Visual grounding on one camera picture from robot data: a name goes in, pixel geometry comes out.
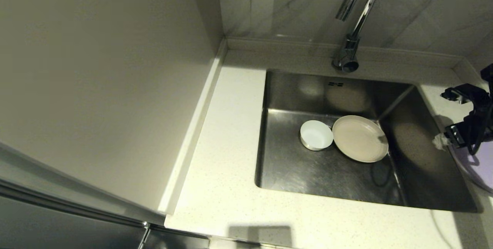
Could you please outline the chrome gooseneck faucet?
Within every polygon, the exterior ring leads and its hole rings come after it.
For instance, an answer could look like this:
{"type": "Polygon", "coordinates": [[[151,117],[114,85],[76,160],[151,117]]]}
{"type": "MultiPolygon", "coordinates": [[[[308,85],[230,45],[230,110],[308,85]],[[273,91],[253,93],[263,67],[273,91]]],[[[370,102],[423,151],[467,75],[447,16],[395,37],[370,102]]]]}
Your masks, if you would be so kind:
{"type": "MultiPolygon", "coordinates": [[[[377,0],[366,1],[359,14],[358,20],[355,22],[355,26],[346,34],[342,46],[332,60],[332,66],[335,69],[345,73],[352,73],[359,68],[359,61],[357,60],[356,53],[361,40],[360,33],[372,8],[375,6],[376,1],[377,0]]],[[[357,0],[343,0],[335,18],[340,21],[346,21],[356,3],[357,0]]]]}

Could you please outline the purple round plate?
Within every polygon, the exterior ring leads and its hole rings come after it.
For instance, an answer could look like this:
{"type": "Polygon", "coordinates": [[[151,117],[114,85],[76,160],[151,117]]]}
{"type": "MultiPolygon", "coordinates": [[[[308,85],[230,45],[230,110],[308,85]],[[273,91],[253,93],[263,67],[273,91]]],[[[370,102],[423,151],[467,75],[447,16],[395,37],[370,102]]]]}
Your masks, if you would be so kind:
{"type": "Polygon", "coordinates": [[[451,147],[451,154],[460,170],[493,197],[493,141],[482,143],[475,155],[467,148],[455,147],[451,147]]]}

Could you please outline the grey cabinet door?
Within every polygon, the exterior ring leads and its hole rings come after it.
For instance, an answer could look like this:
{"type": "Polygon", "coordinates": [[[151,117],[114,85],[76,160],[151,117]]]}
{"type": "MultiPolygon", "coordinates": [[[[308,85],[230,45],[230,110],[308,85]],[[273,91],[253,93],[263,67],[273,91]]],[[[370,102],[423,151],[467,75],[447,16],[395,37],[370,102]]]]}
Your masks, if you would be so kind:
{"type": "Polygon", "coordinates": [[[164,221],[0,143],[0,249],[208,249],[164,221]]]}

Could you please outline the beige cabinet side panel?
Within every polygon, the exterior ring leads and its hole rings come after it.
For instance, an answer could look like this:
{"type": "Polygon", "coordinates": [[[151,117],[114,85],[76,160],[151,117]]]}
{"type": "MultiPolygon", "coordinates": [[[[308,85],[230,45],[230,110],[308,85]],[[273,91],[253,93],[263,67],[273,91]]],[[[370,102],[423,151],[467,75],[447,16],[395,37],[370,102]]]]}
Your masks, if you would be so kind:
{"type": "Polygon", "coordinates": [[[223,36],[220,0],[0,0],[0,144],[171,214],[223,36]]]}

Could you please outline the beige round plate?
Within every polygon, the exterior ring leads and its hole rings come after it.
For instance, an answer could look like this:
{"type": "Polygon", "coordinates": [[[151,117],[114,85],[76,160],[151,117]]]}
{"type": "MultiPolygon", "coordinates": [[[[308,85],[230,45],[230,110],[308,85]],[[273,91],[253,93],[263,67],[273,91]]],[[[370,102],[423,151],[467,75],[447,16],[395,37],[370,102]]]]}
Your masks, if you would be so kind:
{"type": "Polygon", "coordinates": [[[340,117],[332,126],[336,147],[347,157],[362,163],[375,163],[389,152],[389,142],[382,129],[361,116],[340,117]]]}

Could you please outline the white round cup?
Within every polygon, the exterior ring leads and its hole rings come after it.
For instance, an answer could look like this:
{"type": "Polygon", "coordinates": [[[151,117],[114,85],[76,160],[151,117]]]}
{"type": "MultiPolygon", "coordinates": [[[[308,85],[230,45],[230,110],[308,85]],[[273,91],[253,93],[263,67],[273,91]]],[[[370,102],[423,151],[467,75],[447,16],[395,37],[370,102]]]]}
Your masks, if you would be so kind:
{"type": "Polygon", "coordinates": [[[312,151],[321,151],[330,147],[334,142],[332,129],[318,120],[305,121],[299,130],[303,146],[312,151]]]}

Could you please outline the stainless steel sink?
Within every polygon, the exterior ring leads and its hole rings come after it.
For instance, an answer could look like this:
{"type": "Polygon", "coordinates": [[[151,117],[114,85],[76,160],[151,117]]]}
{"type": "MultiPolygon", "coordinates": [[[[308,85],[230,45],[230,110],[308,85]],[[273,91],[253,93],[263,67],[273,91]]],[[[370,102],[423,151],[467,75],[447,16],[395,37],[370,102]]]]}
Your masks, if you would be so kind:
{"type": "Polygon", "coordinates": [[[436,117],[413,84],[268,71],[255,184],[260,188],[451,212],[479,212],[449,150],[436,149],[436,117]],[[331,144],[307,149],[305,121],[346,115],[374,122],[389,141],[382,160],[350,159],[331,144]]]}

